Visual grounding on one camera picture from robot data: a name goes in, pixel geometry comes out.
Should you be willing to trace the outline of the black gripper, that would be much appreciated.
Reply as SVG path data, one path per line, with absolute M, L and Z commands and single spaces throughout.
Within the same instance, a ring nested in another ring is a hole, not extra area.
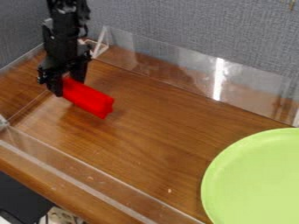
M 87 0 L 47 0 L 50 17 L 42 24 L 46 59 L 39 65 L 38 81 L 63 97 L 65 73 L 83 83 L 91 60 L 87 44 L 79 40 L 89 36 L 90 6 Z

